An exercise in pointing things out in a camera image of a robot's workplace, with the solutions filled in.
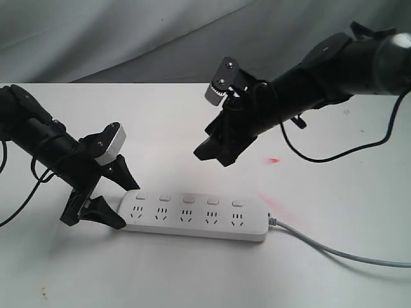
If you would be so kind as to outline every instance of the gray fabric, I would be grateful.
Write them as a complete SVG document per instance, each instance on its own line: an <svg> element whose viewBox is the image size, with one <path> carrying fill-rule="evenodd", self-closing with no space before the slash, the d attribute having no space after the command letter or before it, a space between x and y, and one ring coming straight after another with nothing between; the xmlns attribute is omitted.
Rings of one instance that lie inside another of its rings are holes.
<svg viewBox="0 0 411 308"><path fill-rule="evenodd" d="M411 31L409 0L5 3L0 82L207 82L227 55L273 78L353 20Z"/></svg>

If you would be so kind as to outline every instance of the electrical outlet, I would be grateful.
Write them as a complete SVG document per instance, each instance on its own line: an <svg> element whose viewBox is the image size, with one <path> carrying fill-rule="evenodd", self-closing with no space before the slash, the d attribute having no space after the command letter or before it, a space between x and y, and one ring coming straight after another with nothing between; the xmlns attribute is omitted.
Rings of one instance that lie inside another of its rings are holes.
<svg viewBox="0 0 411 308"><path fill-rule="evenodd" d="M268 208L257 198L210 194L163 195L128 191L118 214L123 230L175 235L263 241Z"/></svg>

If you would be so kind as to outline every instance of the table surface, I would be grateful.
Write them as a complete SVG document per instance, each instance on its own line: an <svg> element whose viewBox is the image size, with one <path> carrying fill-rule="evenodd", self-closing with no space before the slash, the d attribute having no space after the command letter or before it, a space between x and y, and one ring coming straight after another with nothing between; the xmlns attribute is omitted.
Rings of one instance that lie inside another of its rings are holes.
<svg viewBox="0 0 411 308"><path fill-rule="evenodd" d="M75 138L119 121L122 154L142 188L263 198L274 216L321 243L364 257L411 261L411 99L388 144L327 164L294 155L279 128L234 165L192 154L219 108L207 85L23 85ZM356 96L286 124L305 154L326 157L381 139L395 97ZM30 157L9 144L0 220L35 184ZM279 159L276 164L267 162ZM409 307L411 269L332 258L273 229L260 244L115 231L58 219L70 187L43 184L0 230L1 307ZM117 207L124 192L102 180L94 195Z"/></svg>

